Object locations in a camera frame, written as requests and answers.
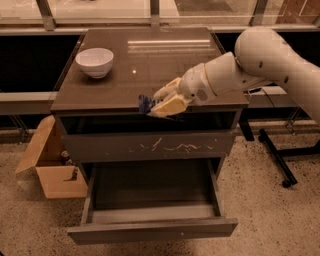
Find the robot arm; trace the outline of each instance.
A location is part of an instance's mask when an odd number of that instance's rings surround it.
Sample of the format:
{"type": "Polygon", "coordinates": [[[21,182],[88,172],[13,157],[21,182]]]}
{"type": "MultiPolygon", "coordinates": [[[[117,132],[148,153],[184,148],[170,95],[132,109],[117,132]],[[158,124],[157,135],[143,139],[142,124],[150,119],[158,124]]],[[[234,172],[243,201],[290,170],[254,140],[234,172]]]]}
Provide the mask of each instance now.
{"type": "Polygon", "coordinates": [[[320,68],[301,58],[275,31],[245,30],[236,41],[235,55],[229,52],[198,64],[161,88],[150,115],[178,114],[190,103],[204,105],[228,91],[275,83],[320,123],[320,68]]]}

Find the cabinet top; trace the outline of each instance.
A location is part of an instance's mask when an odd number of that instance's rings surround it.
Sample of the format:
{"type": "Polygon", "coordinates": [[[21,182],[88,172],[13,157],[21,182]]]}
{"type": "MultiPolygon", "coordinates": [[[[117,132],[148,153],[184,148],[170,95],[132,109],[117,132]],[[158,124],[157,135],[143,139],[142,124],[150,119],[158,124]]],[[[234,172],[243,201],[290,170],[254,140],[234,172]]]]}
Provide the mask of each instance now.
{"type": "MultiPolygon", "coordinates": [[[[221,55],[205,28],[89,30],[79,52],[96,47],[114,53],[109,74],[102,79],[90,78],[73,61],[51,111],[137,112],[140,94],[152,97],[189,68],[221,55]]],[[[236,92],[219,96],[206,107],[246,105],[245,96],[236,92]]]]}

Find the gray cabinet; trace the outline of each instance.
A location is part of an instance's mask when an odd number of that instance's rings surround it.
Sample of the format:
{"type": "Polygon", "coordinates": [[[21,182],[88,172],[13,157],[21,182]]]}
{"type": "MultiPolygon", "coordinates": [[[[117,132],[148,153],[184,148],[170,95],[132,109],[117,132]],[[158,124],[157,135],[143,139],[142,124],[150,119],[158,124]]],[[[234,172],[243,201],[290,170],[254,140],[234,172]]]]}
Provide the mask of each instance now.
{"type": "Polygon", "coordinates": [[[89,185],[81,224],[69,228],[70,236],[79,244],[230,236],[237,220],[226,218],[216,179],[245,96],[230,93],[171,119],[138,111],[140,94],[152,96],[186,68],[220,55],[211,35],[92,30],[80,51],[91,47],[113,50],[112,72],[93,80],[73,63],[51,107],[89,185]],[[132,77],[131,68],[141,75],[132,77]]]}

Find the terrazzo floor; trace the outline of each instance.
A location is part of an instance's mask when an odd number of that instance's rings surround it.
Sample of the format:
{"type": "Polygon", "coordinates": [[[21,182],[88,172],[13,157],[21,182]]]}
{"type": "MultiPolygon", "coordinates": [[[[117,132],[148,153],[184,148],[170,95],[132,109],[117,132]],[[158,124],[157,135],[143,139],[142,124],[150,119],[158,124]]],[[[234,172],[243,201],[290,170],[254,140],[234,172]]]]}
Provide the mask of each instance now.
{"type": "MultiPolygon", "coordinates": [[[[259,123],[254,127],[257,134],[259,123]]],[[[318,126],[268,126],[277,148],[312,146],[318,126]]],[[[320,158],[288,162],[299,183],[282,174],[266,147],[237,136],[218,179],[227,217],[239,224],[228,238],[78,246],[67,228],[80,223],[84,199],[48,200],[33,170],[15,175],[27,143],[0,135],[0,252],[26,255],[320,255],[320,158]]]]}

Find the cardboard box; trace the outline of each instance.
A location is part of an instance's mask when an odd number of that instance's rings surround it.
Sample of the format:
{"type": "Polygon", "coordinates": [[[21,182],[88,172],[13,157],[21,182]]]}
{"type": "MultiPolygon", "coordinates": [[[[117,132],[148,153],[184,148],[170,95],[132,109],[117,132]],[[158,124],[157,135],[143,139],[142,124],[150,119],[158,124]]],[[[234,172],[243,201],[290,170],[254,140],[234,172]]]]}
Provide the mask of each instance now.
{"type": "Polygon", "coordinates": [[[16,174],[34,167],[47,198],[86,197],[87,184],[80,170],[75,177],[74,166],[62,165],[61,152],[64,150],[54,117],[46,117],[35,130],[16,174]]]}

